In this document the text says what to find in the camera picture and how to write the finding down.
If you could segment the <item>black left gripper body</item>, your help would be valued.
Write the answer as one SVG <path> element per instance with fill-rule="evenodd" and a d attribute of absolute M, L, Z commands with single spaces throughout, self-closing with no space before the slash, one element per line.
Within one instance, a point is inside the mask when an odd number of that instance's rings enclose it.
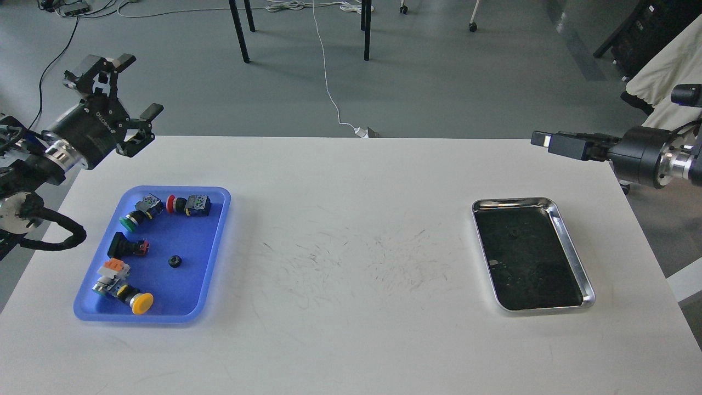
<path fill-rule="evenodd" d="M 93 170 L 111 153 L 132 157 L 132 120 L 118 98 L 83 98 L 43 132 L 43 157 L 64 171 Z"/>

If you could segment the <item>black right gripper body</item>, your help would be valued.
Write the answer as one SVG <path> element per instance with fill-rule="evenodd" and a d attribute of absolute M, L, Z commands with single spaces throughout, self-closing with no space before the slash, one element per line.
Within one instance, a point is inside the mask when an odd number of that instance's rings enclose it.
<path fill-rule="evenodd" d="M 622 139 L 609 148 L 606 157 L 611 162 L 614 174 L 622 190 L 630 190 L 635 183 L 662 189 L 672 177 L 660 170 L 660 158 L 681 137 L 662 128 L 634 127 L 625 132 Z"/>

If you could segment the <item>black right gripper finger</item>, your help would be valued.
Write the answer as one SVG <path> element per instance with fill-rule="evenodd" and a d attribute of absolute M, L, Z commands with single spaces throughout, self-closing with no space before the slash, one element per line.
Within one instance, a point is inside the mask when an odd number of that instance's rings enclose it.
<path fill-rule="evenodd" d="M 612 137 L 601 133 L 547 133 L 534 131 L 531 145 L 547 148 L 547 152 L 581 161 L 606 161 L 612 148 Z"/>

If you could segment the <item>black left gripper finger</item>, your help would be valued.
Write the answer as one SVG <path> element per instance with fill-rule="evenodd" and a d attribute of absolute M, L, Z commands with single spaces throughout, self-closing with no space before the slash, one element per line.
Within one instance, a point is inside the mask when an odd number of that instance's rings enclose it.
<path fill-rule="evenodd" d="M 153 103 L 138 119 L 128 117 L 118 121 L 115 137 L 116 153 L 131 158 L 153 142 L 155 135 L 152 132 L 152 122 L 164 109 L 163 105 Z"/>
<path fill-rule="evenodd" d="M 96 105 L 98 109 L 103 110 L 123 110 L 122 102 L 117 97 L 116 82 L 118 75 L 135 61 L 135 55 L 129 53 L 109 59 L 88 55 L 73 71 L 65 71 L 63 85 L 81 97 L 80 102 L 70 107 L 70 110 L 84 105 Z"/>

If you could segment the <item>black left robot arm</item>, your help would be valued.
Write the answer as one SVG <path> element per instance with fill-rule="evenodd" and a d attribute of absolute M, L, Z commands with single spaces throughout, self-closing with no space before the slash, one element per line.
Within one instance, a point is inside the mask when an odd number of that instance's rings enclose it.
<path fill-rule="evenodd" d="M 74 167 L 92 170 L 112 152 L 133 157 L 155 140 L 151 123 L 163 105 L 153 103 L 132 118 L 117 95 L 118 76 L 135 60 L 128 53 L 89 55 L 75 72 L 66 71 L 63 84 L 80 100 L 42 132 L 2 115 L 2 156 L 19 154 L 2 167 L 2 257 L 16 246 L 63 251 L 83 243 L 84 227 L 45 207 L 38 188 L 60 185 Z"/>

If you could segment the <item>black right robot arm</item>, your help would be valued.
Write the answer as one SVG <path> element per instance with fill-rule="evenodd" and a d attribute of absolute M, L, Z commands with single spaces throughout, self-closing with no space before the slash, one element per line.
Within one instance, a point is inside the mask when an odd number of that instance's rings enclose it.
<path fill-rule="evenodd" d="M 700 186 L 700 132 L 693 145 L 685 143 L 700 127 L 700 118 L 674 130 L 634 127 L 621 138 L 603 133 L 534 131 L 530 143 L 547 152 L 580 161 L 608 161 L 622 182 L 662 189 L 674 178 Z"/>

